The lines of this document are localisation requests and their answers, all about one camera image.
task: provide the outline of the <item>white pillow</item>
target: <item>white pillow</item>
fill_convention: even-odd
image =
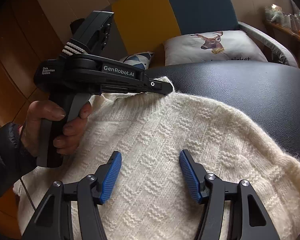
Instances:
[[[211,60],[267,61],[243,31],[182,35],[165,41],[164,50],[165,66]]]
[[[119,61],[138,68],[148,69],[153,54],[153,52],[149,51],[140,52],[124,57]]]

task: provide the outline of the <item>deer head illustration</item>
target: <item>deer head illustration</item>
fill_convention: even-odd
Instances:
[[[207,38],[197,33],[189,34],[191,37],[201,38],[205,41],[205,43],[201,46],[201,49],[212,49],[212,53],[218,54],[224,50],[222,44],[220,43],[223,32],[214,32],[213,35],[215,36],[214,38]]]

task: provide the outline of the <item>blue and white triangle pillow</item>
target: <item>blue and white triangle pillow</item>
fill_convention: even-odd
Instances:
[[[148,69],[153,54],[153,52],[149,51],[140,52],[124,57],[119,61],[142,69]]]

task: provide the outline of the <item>deer antler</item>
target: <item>deer antler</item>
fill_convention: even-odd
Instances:
[[[198,33],[195,33],[195,34],[189,34],[189,36],[195,37],[195,38],[201,38],[201,39],[204,39],[204,40],[207,39],[207,37],[202,36],[202,35],[200,35],[200,34],[198,34]]]
[[[212,35],[214,35],[215,37],[213,38],[214,40],[216,39],[216,38],[219,38],[219,37],[221,37],[222,35],[223,35],[223,32],[215,32],[215,33],[219,33],[220,35],[215,35],[214,33],[212,34]]]

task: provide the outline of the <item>human hand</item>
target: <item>human hand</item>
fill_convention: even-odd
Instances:
[[[63,134],[53,140],[53,145],[59,154],[72,154],[79,146],[84,133],[84,127],[88,116],[92,112],[91,104],[86,103],[80,110],[79,117],[67,122],[63,127]],[[26,127],[23,131],[21,142],[31,155],[38,155],[39,131],[41,119],[60,121],[66,116],[66,112],[56,103],[45,100],[32,102],[28,108]]]

